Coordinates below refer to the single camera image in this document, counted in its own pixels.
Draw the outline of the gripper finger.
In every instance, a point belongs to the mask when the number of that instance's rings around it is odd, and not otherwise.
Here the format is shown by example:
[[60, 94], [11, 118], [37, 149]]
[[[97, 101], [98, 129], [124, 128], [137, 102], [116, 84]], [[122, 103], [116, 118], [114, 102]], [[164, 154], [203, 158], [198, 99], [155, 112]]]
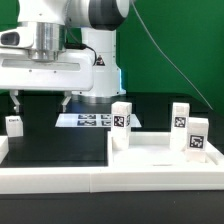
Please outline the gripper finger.
[[72, 92], [71, 91], [64, 92], [64, 98], [61, 101], [61, 107], [62, 107], [62, 112], [63, 113], [66, 112], [67, 104], [69, 103], [71, 98], [72, 98]]
[[20, 112], [20, 102], [17, 99], [18, 90], [10, 90], [9, 94], [10, 94], [10, 98], [11, 98], [12, 102], [14, 103], [14, 107], [13, 107], [14, 111], [15, 111], [16, 114], [19, 114], [19, 112]]

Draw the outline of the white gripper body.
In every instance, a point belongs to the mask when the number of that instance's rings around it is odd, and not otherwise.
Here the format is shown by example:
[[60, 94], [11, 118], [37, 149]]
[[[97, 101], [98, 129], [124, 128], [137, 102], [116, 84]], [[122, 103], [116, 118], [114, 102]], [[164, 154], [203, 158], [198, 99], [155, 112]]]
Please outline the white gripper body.
[[18, 27], [0, 32], [0, 89], [88, 91], [93, 59], [64, 48], [63, 27]]

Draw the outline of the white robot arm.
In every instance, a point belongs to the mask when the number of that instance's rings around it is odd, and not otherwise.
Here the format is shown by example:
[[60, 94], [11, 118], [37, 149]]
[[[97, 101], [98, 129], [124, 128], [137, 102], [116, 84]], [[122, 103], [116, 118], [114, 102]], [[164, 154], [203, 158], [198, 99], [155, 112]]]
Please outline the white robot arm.
[[62, 91], [107, 102], [123, 95], [116, 29], [130, 0], [18, 0], [18, 27], [0, 32], [0, 89]]

